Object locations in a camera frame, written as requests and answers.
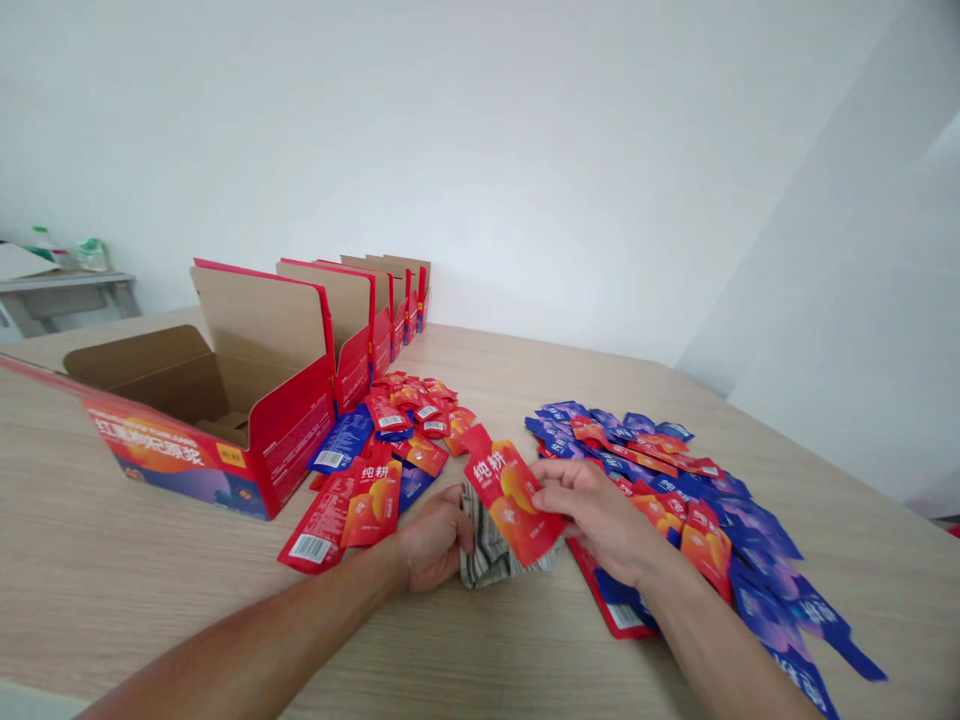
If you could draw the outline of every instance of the hand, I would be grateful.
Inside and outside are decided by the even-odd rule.
[[[397,538],[408,570],[407,591],[432,590],[460,569],[460,548],[474,551],[473,523],[460,509],[463,487],[430,498]]]
[[[543,485],[533,506],[571,518],[567,537],[578,538],[620,582],[637,587],[649,570],[681,557],[593,463],[539,460],[530,470]]]

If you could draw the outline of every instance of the plastic bottle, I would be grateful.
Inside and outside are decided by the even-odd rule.
[[[98,238],[87,238],[77,244],[77,260],[80,267],[91,272],[109,272],[107,246]]]
[[[70,267],[70,255],[59,247],[50,237],[50,231],[41,225],[33,226],[33,246],[30,248],[35,254],[55,262],[61,270]]]

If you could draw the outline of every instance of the red cardboard box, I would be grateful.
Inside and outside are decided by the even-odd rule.
[[[276,517],[333,425],[315,288],[191,270],[213,341],[192,325],[74,350],[66,374],[0,366],[79,397],[124,474]]]
[[[380,377],[387,371],[392,328],[389,282],[385,275],[326,260],[303,262],[289,258],[277,263],[277,274],[323,285],[327,289],[334,335],[352,336],[366,326],[371,377]]]
[[[393,333],[390,342],[390,361],[396,362],[403,346],[409,344],[407,322],[410,316],[407,295],[410,292],[412,273],[406,268],[367,258],[341,255],[344,265],[383,274],[389,284],[390,317],[393,320]]]
[[[279,282],[300,283],[316,289],[320,295],[320,307],[323,314],[323,328],[321,330],[323,332],[323,340],[328,348],[334,348],[334,351],[330,353],[330,387],[333,389],[334,410],[336,414],[339,415],[342,412],[353,410],[360,404],[370,389],[370,365],[367,356],[367,346],[369,344],[368,333],[366,329],[359,330],[353,337],[343,343],[343,347],[346,349],[342,352],[340,351],[340,345],[334,339],[333,320],[330,315],[330,305],[327,301],[327,290],[325,287],[304,280],[295,280],[281,275],[248,270],[247,268],[212,262],[201,258],[194,258],[193,261],[197,267],[269,278]]]
[[[430,263],[426,260],[404,258],[396,255],[384,255],[383,259],[409,268],[417,284],[417,332],[423,332],[427,325],[427,312],[430,309]]]

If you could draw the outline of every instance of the white wall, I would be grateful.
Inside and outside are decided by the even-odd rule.
[[[911,4],[679,363],[899,500],[960,468],[958,112],[960,7]]]
[[[673,363],[902,0],[7,0],[0,235],[423,256],[434,319]]]
[[[195,254],[427,257],[436,321],[679,361],[905,497],[960,464],[955,5],[7,0],[0,236],[147,311]]]

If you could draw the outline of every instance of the box flap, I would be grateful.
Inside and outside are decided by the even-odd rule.
[[[190,277],[218,355],[294,371],[326,355],[316,289],[200,267]]]
[[[400,312],[400,305],[404,300],[407,299],[407,271],[409,268],[398,265],[396,263],[390,263],[385,260],[371,257],[353,257],[351,255],[341,255],[340,260],[346,265],[355,265],[357,267],[370,268],[371,270],[379,270],[381,272],[387,272],[393,275],[393,309],[394,317],[397,317],[397,313]]]
[[[334,270],[319,263],[284,260],[277,263],[277,275],[323,285],[326,289],[338,360],[343,343],[358,331],[370,327],[369,278]]]
[[[427,271],[427,277],[426,277],[424,287],[426,287],[427,290],[430,289],[430,263],[428,263],[426,260],[417,260],[416,258],[404,258],[404,257],[400,257],[399,255],[384,255],[383,259],[386,260],[387,262],[399,263],[404,267],[410,268],[414,272],[417,272],[417,270],[420,267],[423,267]]]

